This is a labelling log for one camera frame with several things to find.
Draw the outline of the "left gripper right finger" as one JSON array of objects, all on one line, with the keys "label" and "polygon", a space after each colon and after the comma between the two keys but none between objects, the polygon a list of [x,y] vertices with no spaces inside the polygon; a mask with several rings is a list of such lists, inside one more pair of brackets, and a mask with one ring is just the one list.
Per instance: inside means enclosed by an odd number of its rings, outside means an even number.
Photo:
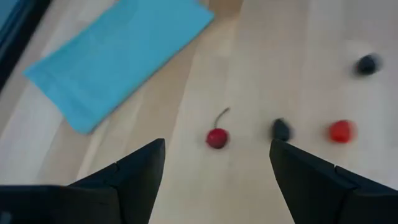
[{"label": "left gripper right finger", "polygon": [[280,140],[269,157],[295,223],[397,224],[397,190]]}]

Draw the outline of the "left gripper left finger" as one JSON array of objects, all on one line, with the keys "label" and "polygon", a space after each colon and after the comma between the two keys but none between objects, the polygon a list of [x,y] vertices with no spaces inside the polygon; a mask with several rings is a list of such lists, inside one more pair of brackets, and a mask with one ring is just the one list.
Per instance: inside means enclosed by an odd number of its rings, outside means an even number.
[{"label": "left gripper left finger", "polygon": [[159,138],[70,185],[3,185],[1,223],[148,223],[164,162]]}]

